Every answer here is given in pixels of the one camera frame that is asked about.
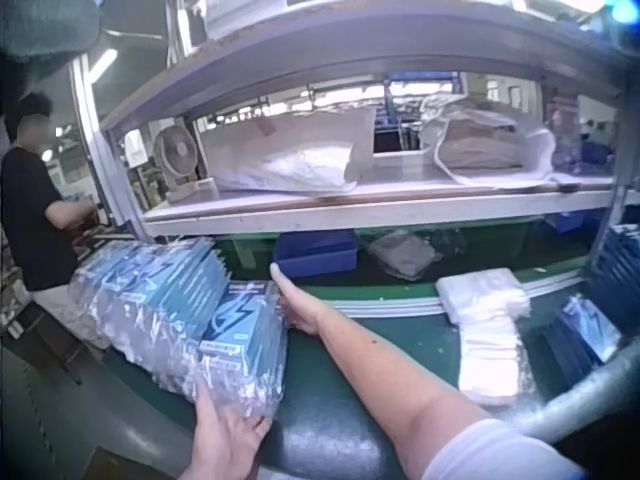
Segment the hand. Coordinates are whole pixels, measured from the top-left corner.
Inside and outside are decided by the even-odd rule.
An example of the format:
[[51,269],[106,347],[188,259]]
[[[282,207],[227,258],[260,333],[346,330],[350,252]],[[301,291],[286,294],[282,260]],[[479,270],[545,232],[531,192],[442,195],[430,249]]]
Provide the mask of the hand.
[[218,413],[204,382],[198,385],[196,414],[193,480],[245,480],[254,466],[258,447],[271,428],[271,420],[243,418],[233,410]]
[[275,263],[271,264],[271,278],[280,287],[281,303],[287,309],[289,323],[309,335],[317,335],[331,307],[296,287]]

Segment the green surface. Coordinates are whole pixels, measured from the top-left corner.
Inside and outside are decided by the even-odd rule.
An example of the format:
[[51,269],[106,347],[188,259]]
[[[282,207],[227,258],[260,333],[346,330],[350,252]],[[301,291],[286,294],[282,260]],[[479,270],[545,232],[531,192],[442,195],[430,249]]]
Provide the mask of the green surface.
[[[532,274],[535,274],[535,269],[547,269],[548,265],[573,261],[588,254],[589,242],[584,241],[578,235],[579,232],[560,235],[537,217],[529,220],[531,221],[525,223],[514,223],[511,220],[498,225],[466,225],[458,230],[443,230],[432,226],[413,227],[416,234],[429,239],[443,255],[441,260],[431,264],[415,282],[388,275],[367,251],[367,246],[388,233],[389,229],[359,231],[360,250],[355,270],[297,278],[296,283],[327,300],[424,297],[435,295],[430,284],[442,277],[490,268],[510,268],[514,272],[533,271]],[[235,251],[236,245],[252,253],[254,268],[242,266]],[[274,246],[275,238],[272,237],[260,240],[235,239],[235,245],[230,240],[217,243],[235,280],[268,279]],[[384,292],[377,287],[384,287]]]
[[[552,321],[554,312],[576,291],[577,287],[572,287],[533,299],[531,318],[519,322],[523,339]],[[446,382],[457,384],[459,335],[445,315],[363,320],[361,323]],[[543,398],[549,400],[549,392],[558,393],[558,388],[562,389],[562,386],[558,387],[558,366],[549,357],[549,352],[528,349],[528,354],[539,390]],[[117,353],[107,355],[105,364],[165,416],[190,430],[194,428],[193,407],[181,397],[160,390],[145,371],[129,364]],[[297,331],[290,332],[284,381],[285,395],[263,447],[264,464],[300,476],[313,472],[316,478],[331,478],[330,472],[338,471],[336,468],[370,472],[374,469],[384,472],[384,478],[403,478],[387,438],[318,339]],[[375,465],[367,464],[371,458],[366,452],[354,455],[353,446],[358,444],[377,452]]]

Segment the white shelf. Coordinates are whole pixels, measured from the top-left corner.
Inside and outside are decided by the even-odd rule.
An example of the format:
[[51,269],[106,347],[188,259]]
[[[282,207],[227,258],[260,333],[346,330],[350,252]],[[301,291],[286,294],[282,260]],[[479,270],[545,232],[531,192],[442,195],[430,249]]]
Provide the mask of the white shelf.
[[101,123],[116,139],[309,83],[394,71],[546,79],[619,102],[631,60],[573,26],[480,2],[362,0],[301,6],[208,42]]
[[[610,177],[556,174],[526,191],[497,190],[457,184],[429,167],[418,174],[408,164],[375,168],[348,193],[227,192],[216,200],[204,191],[181,204],[151,210],[145,226],[152,236],[389,227],[589,210],[609,207],[613,198]],[[630,201],[638,200],[630,196]]]

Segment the blue plastic bin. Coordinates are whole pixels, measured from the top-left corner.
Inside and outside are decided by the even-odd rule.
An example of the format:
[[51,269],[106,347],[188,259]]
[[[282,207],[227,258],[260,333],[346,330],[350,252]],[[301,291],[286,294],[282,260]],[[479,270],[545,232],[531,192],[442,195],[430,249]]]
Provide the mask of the blue plastic bin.
[[353,230],[283,233],[273,261],[291,278],[347,272],[358,265],[358,239]]
[[552,213],[546,220],[560,234],[569,233],[582,226],[586,218],[586,211]]

